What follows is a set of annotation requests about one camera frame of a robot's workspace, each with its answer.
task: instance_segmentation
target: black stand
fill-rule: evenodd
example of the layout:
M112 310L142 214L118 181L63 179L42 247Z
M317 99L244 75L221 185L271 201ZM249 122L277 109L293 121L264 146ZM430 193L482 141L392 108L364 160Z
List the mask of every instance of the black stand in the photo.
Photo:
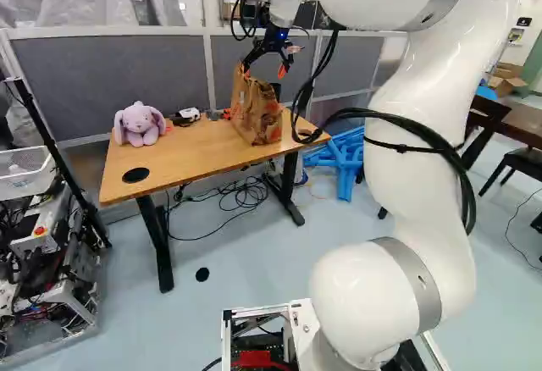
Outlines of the black stand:
M163 206L154 207L150 196L138 197L137 205L145 221L152 244L156 250L158 266L158 282L160 291L166 293L174 288L171 257L169 256L169 239L167 233L166 216Z
M45 123L41 118L40 112L34 104L34 99L32 95L28 92L25 83L21 79L13 80L13 83L15 84L15 88L19 92L23 105L28 110L28 114L32 117L32 120L34 121L34 124L36 125L36 128L40 133L41 138L43 138L44 145L51 153L54 162L57 164L58 171L64 177L64 180L66 180L66 183L68 184L71 192L79 203L83 212L83 219L88 220L92 229L94 230L100 241L103 243L103 245L107 248L111 247L111 243L106 236L107 231L105 225L103 225L103 222L98 215L96 206L88 202L83 196L83 193L81 193L81 189L75 182L74 176L69 171L68 165L66 165L66 162L62 158L62 155L60 155L57 144L51 137L51 134L49 134L49 130L45 126Z
M533 223L531 223L531 227L533 227L540 234L542 234L542 213L539 214L536 219L534 219Z
M289 153L285 156L285 168L281 175L281 184L279 185L274 178L267 174L263 178L268 183L269 188L279 199L280 204L284 206L290 214L294 223L298 226L305 224L305 218L301 215L297 206L291 201L291 194L294 191L294 180L296 179L297 152Z

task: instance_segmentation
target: white storage bin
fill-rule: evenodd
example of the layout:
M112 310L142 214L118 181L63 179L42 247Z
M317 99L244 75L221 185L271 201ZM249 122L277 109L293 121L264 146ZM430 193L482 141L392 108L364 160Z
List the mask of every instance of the white storage bin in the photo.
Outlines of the white storage bin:
M53 181L55 166L47 147L1 151L0 200L43 193Z

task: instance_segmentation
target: black chair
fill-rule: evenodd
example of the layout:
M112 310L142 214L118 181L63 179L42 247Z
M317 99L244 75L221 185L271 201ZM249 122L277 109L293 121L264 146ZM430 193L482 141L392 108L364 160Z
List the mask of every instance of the black chair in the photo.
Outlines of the black chair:
M531 178L542 182L542 152L533 149L532 147L521 148L505 155L501 163L499 163L499 166L497 166L497 169L495 169L495 172L493 172L480 191L480 196L485 195L506 167L510 167L511 169L501 181L501 186L503 186L516 171L520 171Z

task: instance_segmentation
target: cardboard box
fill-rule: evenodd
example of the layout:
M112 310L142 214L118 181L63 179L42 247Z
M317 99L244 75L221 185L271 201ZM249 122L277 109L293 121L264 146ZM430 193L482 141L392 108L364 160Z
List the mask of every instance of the cardboard box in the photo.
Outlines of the cardboard box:
M519 77L522 72L523 66L499 63L489 79L488 86L495 90L498 97L508 96L514 90L528 85Z

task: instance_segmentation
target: black table leg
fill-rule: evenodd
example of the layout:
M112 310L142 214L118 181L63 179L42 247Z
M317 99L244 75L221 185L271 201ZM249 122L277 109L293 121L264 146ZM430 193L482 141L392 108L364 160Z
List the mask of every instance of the black table leg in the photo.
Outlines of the black table leg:
M473 167L474 163L488 145L489 140L495 132L489 128L485 128L479 136L473 141L473 143L468 147L463 155L461 160L463 161L463 166L466 170L470 170Z
M154 207L150 196L138 197L137 205L156 249L158 265L158 282L162 293L169 292L174 287L171 257L169 256L168 234L166 233L165 212L163 206Z
M294 191L294 180L296 179L297 152L289 153L285 156L285 168L281 175L281 184L279 185L274 178L265 174L263 178L267 181L271 191L279 199L280 203L290 214L294 223L298 226L305 224L305 218L301 215L297 206L291 201L291 195Z
M531 227L542 234L542 213L536 219L534 219L534 222L531 223Z

